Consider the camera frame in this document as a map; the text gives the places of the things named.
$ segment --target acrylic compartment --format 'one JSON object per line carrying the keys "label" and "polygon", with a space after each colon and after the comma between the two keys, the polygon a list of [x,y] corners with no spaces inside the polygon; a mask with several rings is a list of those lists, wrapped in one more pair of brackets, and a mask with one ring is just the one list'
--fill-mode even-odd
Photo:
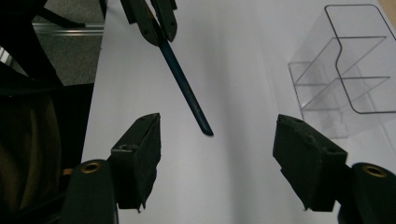
{"label": "acrylic compartment", "polygon": [[327,137],[396,118],[396,39],[376,6],[326,6],[289,70],[303,119]]}

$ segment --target brass screw insert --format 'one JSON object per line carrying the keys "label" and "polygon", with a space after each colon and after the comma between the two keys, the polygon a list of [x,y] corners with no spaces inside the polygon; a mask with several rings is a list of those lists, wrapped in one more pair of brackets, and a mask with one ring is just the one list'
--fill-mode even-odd
{"label": "brass screw insert", "polygon": [[95,173],[96,171],[100,170],[102,167],[102,164],[98,161],[92,161],[90,163],[85,164],[83,167],[81,167],[81,172],[84,174],[92,174]]}
{"label": "brass screw insert", "polygon": [[365,165],[363,166],[363,170],[369,174],[376,177],[384,178],[387,176],[387,173],[383,171],[381,168],[373,166],[373,165]]}

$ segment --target gray carpet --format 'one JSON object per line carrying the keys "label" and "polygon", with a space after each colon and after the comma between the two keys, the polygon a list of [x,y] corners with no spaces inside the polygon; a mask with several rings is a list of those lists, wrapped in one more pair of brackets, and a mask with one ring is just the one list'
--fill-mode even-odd
{"label": "gray carpet", "polygon": [[[45,8],[75,22],[104,22],[98,0],[48,0]],[[38,22],[48,21],[35,17],[33,23]],[[102,41],[100,35],[37,36],[64,85],[94,82]],[[17,63],[12,66],[22,72]]]}

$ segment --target white table surface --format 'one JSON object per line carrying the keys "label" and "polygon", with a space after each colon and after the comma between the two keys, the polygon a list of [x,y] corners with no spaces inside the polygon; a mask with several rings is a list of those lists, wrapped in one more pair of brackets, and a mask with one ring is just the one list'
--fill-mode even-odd
{"label": "white table surface", "polygon": [[[339,3],[177,0],[171,46],[215,134],[207,137],[160,50],[128,24],[120,0],[108,1],[83,161],[107,159],[139,117],[162,116],[162,159],[147,209],[120,210],[120,223],[337,223],[337,205],[332,213],[304,211],[272,150],[277,115],[301,117],[287,63],[323,7]],[[395,133],[390,122],[337,143],[348,164],[396,173]]]}

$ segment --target clear plastic organizer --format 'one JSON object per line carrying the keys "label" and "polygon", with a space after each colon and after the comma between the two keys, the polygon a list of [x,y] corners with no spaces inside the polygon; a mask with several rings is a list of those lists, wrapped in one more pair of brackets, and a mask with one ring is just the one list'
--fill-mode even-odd
{"label": "clear plastic organizer", "polygon": [[289,70],[304,120],[330,138],[396,118],[396,39],[376,6],[326,6]]}

